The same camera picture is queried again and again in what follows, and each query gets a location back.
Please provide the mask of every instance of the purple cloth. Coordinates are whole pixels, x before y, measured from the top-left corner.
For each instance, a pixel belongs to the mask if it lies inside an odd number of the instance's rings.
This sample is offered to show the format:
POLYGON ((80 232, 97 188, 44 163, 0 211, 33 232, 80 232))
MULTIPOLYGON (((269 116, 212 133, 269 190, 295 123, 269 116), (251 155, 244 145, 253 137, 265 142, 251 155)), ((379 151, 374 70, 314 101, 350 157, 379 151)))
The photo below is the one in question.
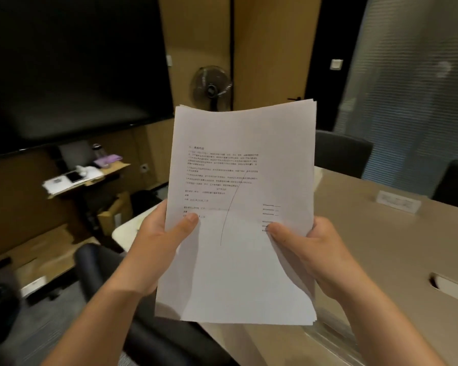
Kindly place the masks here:
POLYGON ((122 157, 116 154, 110 154, 110 155, 107 155, 106 157, 94 160, 93 162, 101 168, 106 168, 108 167, 110 163, 113 163, 117 160, 122 160, 122 157))

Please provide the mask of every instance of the hand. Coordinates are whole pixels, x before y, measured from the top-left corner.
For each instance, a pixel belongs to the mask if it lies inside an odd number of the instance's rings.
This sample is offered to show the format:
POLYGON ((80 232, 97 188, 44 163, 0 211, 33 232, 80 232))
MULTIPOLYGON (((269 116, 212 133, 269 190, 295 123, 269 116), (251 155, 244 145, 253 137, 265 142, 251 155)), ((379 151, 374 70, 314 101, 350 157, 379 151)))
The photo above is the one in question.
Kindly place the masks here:
POLYGON ((117 288, 141 295, 152 293, 175 258, 178 246, 197 226, 198 215, 190 213, 165 232, 166 203, 161 202, 142 222, 128 254, 110 280, 117 288))
POLYGON ((277 243, 300 258, 322 291, 337 301, 370 281, 327 218, 315 217, 314 227, 306 237, 277 222, 270 223, 268 231, 277 243))

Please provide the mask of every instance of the conference table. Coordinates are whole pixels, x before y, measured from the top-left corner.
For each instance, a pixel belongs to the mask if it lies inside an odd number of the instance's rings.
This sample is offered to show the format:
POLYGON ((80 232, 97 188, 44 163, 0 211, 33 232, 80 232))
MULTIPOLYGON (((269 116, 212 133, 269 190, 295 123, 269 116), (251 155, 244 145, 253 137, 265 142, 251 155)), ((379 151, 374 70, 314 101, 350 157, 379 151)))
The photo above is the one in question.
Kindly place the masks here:
MULTIPOLYGON (((458 366, 458 299, 430 283, 432 274, 458 286, 458 208, 368 180, 314 168, 314 212, 329 218, 357 261, 403 310, 449 365, 458 366), (379 191, 421 201, 416 214, 376 203, 379 191)), ((154 207, 118 227, 128 251, 154 207)), ((317 286, 317 323, 350 333, 333 299, 317 286)), ((362 364, 354 345, 326 338, 322 326, 200 324, 241 366, 362 364)))

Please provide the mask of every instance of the black chair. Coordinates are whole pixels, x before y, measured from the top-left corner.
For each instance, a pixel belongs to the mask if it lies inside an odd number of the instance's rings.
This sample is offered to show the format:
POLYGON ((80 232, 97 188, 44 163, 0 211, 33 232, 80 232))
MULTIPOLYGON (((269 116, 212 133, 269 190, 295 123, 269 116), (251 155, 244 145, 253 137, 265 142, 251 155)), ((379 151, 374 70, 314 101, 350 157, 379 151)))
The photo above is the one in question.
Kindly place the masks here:
POLYGON ((314 165, 361 178, 372 150, 370 141, 317 130, 314 165))
MULTIPOLYGON (((90 300, 122 257, 103 246, 86 244, 75 252, 75 270, 90 300)), ((155 294, 141 300, 124 343, 138 365, 192 366, 237 363, 197 323, 154 317, 155 294)))
POLYGON ((448 165, 432 199, 458 207, 458 160, 453 160, 448 165))

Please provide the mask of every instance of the standing fan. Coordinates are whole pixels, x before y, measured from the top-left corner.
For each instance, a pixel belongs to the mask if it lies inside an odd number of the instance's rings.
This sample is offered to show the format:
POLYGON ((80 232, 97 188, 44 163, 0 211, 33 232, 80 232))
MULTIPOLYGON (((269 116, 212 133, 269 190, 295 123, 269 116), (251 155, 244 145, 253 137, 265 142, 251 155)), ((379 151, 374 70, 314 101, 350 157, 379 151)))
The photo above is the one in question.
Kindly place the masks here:
POLYGON ((198 109, 223 112, 231 107, 232 82, 221 67, 200 68, 190 84, 192 101, 198 109))

